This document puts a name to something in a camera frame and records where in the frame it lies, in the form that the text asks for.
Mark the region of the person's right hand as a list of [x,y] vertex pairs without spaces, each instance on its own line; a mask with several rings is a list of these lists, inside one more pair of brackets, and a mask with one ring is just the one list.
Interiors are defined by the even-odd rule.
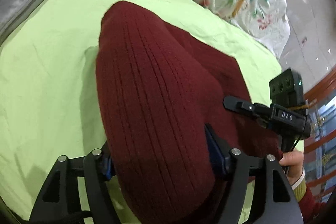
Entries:
[[294,150],[283,154],[279,164],[288,167],[286,173],[287,179],[291,185],[294,185],[303,174],[304,154],[301,151]]

